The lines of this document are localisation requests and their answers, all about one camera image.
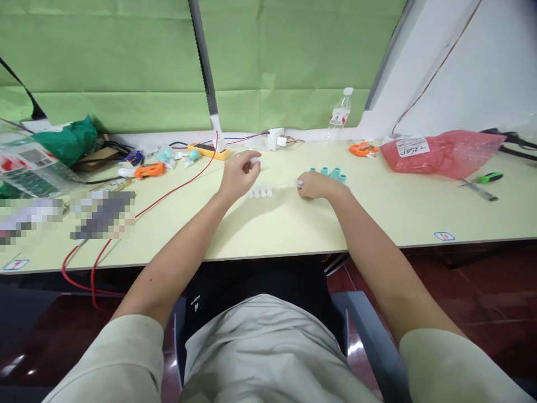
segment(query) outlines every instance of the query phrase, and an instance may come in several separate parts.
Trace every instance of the sleeve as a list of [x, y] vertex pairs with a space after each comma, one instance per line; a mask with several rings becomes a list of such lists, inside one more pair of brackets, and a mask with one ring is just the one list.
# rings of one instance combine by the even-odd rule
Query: sleeve
[[114, 319], [43, 402], [160, 402], [163, 339], [148, 316]]
[[457, 334], [413, 330], [399, 351], [414, 403], [535, 402], [482, 349]]

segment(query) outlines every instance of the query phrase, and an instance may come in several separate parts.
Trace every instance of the yellow device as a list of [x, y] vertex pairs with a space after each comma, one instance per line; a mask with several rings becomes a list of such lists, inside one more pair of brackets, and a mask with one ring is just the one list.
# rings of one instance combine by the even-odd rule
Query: yellow device
[[[201, 144], [201, 143], [189, 144], [188, 149], [189, 151], [196, 149], [200, 152], [201, 155], [203, 155], [204, 157], [209, 157], [209, 158], [212, 157], [214, 154], [214, 146], [210, 146], [208, 144]], [[229, 150], [225, 149], [221, 153], [216, 153], [214, 154], [214, 157], [217, 160], [225, 161], [229, 157]]]

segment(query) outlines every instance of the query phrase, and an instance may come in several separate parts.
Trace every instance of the forearm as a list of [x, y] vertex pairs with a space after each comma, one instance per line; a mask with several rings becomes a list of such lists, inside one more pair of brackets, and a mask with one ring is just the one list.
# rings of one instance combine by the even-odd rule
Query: forearm
[[416, 272], [348, 188], [328, 197], [341, 224], [347, 247], [371, 288], [393, 336], [433, 327], [464, 334], [431, 297]]
[[166, 327], [173, 305], [196, 273], [231, 205], [216, 193], [142, 270], [112, 319], [138, 313]]

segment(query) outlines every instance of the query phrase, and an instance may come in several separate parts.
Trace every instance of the table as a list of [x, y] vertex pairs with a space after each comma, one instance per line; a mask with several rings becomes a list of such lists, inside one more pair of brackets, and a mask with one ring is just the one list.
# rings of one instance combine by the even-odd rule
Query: table
[[[190, 168], [179, 163], [174, 171], [126, 188], [136, 192], [135, 211], [194, 177], [208, 161], [201, 158]], [[261, 161], [257, 183], [271, 184], [273, 197], [244, 197], [237, 201], [216, 231], [205, 260], [345, 251], [345, 238], [331, 206], [325, 200], [303, 200], [296, 192], [295, 181], [302, 172], [310, 167], [320, 170], [323, 166], [330, 170], [335, 166], [341, 168], [358, 201], [399, 247], [537, 237], [537, 167], [522, 158], [498, 153], [478, 172], [505, 174], [502, 180], [483, 185], [499, 197], [495, 202], [488, 202], [467, 187], [460, 187], [460, 182], [441, 176], [392, 172], [381, 154], [372, 160], [356, 157], [348, 151], [347, 142], [338, 142], [333, 147], [322, 142], [297, 143], [276, 152], [266, 151]], [[217, 191], [223, 164], [214, 160], [202, 176], [141, 216], [130, 238], [111, 242], [99, 267], [147, 264]], [[114, 170], [99, 175], [110, 177]], [[0, 265], [13, 259], [29, 262], [20, 270], [2, 273], [60, 270], [77, 243], [69, 239], [76, 223], [70, 213], [56, 229], [33, 231], [32, 236], [39, 240], [37, 245], [8, 246]], [[106, 240], [86, 242], [69, 262], [69, 269], [91, 268], [105, 243]]]

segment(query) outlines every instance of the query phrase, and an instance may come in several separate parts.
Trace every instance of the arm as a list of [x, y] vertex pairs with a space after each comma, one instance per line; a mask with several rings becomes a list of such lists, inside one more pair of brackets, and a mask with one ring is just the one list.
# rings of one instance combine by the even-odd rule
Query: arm
[[226, 161], [218, 192], [142, 270], [111, 320], [137, 313], [166, 327], [173, 305], [200, 266], [220, 221], [259, 176], [260, 164], [249, 161], [259, 156], [247, 151]]
[[334, 208], [348, 251], [373, 291], [397, 343], [406, 333], [421, 328], [447, 330], [465, 337], [347, 186], [313, 171], [299, 179], [304, 181], [300, 196], [326, 198]]

